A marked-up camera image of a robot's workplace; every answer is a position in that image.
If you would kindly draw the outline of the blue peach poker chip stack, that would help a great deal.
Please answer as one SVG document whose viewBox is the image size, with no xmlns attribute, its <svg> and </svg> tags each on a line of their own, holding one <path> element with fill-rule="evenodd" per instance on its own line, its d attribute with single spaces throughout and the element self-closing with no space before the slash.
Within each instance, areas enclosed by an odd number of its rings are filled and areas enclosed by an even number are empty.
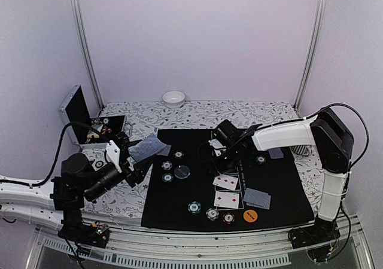
<svg viewBox="0 0 383 269">
<path fill-rule="evenodd" d="M 219 217 L 219 211 L 215 208 L 209 208 L 206 211 L 206 218 L 210 221 L 215 221 Z"/>
</svg>

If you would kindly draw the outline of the green chips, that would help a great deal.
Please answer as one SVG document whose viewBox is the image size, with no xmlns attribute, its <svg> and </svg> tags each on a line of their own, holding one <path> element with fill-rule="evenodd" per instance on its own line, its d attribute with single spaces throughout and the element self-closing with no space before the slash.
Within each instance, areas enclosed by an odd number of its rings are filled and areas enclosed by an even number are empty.
<svg viewBox="0 0 383 269">
<path fill-rule="evenodd" d="M 172 182 L 174 179 L 173 175 L 170 174 L 170 173 L 165 173 L 163 176 L 162 176 L 162 181 L 163 182 L 166 182 L 166 183 L 170 183 Z"/>
<path fill-rule="evenodd" d="M 200 213 L 202 210 L 202 205 L 198 201 L 193 201 L 188 204 L 187 209 L 191 214 L 195 215 Z"/>
<path fill-rule="evenodd" d="M 258 165 L 262 165 L 266 162 L 266 157 L 262 156 L 262 155 L 258 155 L 256 157 L 256 164 Z"/>
</svg>

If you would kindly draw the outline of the blue peach chips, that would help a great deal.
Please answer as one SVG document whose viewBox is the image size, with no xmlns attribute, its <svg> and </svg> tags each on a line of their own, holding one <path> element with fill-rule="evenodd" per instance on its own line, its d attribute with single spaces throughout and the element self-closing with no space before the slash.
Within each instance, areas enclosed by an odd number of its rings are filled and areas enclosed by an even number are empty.
<svg viewBox="0 0 383 269">
<path fill-rule="evenodd" d="M 173 165 L 170 161 L 164 161 L 161 167 L 163 170 L 171 170 L 171 168 L 173 168 Z"/>
</svg>

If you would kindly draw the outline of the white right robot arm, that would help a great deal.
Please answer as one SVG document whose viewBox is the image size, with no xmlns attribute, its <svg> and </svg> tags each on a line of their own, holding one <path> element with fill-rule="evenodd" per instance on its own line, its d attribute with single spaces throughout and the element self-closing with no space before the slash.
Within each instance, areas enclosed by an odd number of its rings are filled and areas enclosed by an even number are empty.
<svg viewBox="0 0 383 269">
<path fill-rule="evenodd" d="M 240 160 L 248 148 L 256 151 L 289 147 L 296 155 L 303 155 L 306 148 L 314 152 L 323 172 L 323 186 L 320 205 L 315 221 L 309 230 L 309 237 L 316 243 L 323 242 L 332 234 L 342 202 L 347 194 L 352 168 L 365 155 L 366 149 L 352 158 L 354 136 L 346 124 L 333 110 L 346 108 L 360 120 L 366 135 L 365 145 L 370 142 L 369 131 L 363 117 L 344 103 L 331 103 L 317 112 L 274 124 L 253 124 L 247 129 L 235 127 L 229 120 L 222 121 L 211 133 L 207 144 L 211 149 L 210 162 Z"/>
</svg>

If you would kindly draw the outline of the red white poker chips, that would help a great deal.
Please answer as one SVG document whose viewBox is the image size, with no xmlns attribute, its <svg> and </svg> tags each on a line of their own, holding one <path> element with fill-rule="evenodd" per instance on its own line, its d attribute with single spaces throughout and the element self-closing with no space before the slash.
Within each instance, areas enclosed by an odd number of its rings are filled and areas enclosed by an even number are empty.
<svg viewBox="0 0 383 269">
<path fill-rule="evenodd" d="M 179 159 L 182 159 L 184 157 L 184 153 L 182 151 L 176 151 L 174 153 L 174 158 L 179 160 Z"/>
</svg>

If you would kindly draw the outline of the grey playing card deck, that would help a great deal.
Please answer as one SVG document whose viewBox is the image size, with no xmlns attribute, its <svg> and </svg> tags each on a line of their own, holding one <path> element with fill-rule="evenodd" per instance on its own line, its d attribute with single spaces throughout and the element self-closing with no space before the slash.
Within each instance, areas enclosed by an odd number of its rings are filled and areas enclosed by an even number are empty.
<svg viewBox="0 0 383 269">
<path fill-rule="evenodd" d="M 152 133 L 135 146 L 130 147 L 129 154 L 138 163 L 152 155 L 157 155 L 165 145 L 156 134 Z"/>
</svg>

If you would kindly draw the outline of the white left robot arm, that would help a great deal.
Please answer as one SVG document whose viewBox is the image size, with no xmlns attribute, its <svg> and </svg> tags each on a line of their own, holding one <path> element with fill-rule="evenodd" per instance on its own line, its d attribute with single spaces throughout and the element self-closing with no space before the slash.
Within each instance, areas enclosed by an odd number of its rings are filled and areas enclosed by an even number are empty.
<svg viewBox="0 0 383 269">
<path fill-rule="evenodd" d="M 140 161 L 131 149 L 142 145 L 130 141 L 125 132 L 105 136 L 100 130 L 80 122 L 65 128 L 82 127 L 104 142 L 104 165 L 95 168 L 86 154 L 77 152 L 60 162 L 60 175 L 50 171 L 44 179 L 10 179 L 1 176 L 1 217 L 41 224 L 66 232 L 77 242 L 89 236 L 82 211 L 88 204 L 104 201 L 115 189 L 136 188 L 142 183 L 155 155 Z"/>
</svg>

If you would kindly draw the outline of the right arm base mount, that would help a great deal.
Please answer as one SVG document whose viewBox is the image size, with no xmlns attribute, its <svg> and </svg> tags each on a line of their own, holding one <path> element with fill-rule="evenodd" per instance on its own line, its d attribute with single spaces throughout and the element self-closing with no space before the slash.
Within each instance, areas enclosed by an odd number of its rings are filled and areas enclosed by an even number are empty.
<svg viewBox="0 0 383 269">
<path fill-rule="evenodd" d="M 328 243 L 325 246 L 307 250 L 309 258 L 316 263 L 327 262 L 330 259 L 340 236 L 336 221 L 323 221 L 318 218 L 311 226 L 296 227 L 288 232 L 288 239 L 293 249 Z"/>
</svg>

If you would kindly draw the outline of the black dealer button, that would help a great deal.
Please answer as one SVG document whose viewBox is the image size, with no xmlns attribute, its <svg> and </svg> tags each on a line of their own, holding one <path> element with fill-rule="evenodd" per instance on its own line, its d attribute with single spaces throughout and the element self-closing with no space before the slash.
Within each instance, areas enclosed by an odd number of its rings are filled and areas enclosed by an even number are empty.
<svg viewBox="0 0 383 269">
<path fill-rule="evenodd" d="M 179 165 L 174 169 L 174 176 L 178 179 L 186 179 L 190 176 L 190 169 L 185 165 Z"/>
</svg>

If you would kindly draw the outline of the dealt playing card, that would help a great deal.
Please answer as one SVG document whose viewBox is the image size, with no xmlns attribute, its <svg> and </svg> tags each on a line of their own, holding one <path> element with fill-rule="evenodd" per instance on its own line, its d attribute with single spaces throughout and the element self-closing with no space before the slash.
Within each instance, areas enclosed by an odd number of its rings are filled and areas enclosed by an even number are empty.
<svg viewBox="0 0 383 269">
<path fill-rule="evenodd" d="M 170 153 L 170 150 L 171 150 L 171 146 L 170 145 L 165 145 L 163 149 L 161 149 L 157 155 L 161 155 L 161 156 L 168 156 L 169 153 Z"/>
<path fill-rule="evenodd" d="M 273 160 L 284 158 L 284 153 L 281 148 L 272 148 L 268 150 L 270 158 Z"/>
<path fill-rule="evenodd" d="M 248 206 L 266 210 L 270 209 L 271 195 L 266 192 L 247 188 L 243 200 Z"/>
</svg>

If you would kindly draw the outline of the orange big blind button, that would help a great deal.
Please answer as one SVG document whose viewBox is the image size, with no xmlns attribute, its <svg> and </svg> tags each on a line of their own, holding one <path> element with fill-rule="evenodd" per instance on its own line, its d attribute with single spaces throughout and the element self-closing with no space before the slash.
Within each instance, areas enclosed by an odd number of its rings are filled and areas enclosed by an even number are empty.
<svg viewBox="0 0 383 269">
<path fill-rule="evenodd" d="M 243 213 L 243 219 L 247 223 L 254 223 L 258 220 L 258 214 L 255 210 L 248 209 Z"/>
</svg>

